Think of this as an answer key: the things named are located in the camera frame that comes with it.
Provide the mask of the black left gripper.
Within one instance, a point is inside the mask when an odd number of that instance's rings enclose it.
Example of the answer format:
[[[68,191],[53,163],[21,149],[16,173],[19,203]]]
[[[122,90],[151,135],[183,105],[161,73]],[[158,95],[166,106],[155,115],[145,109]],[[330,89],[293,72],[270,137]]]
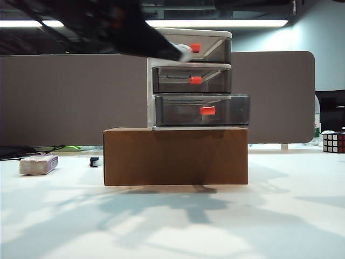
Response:
[[[182,52],[144,21],[140,1],[89,1],[88,39],[135,56],[180,61]]]

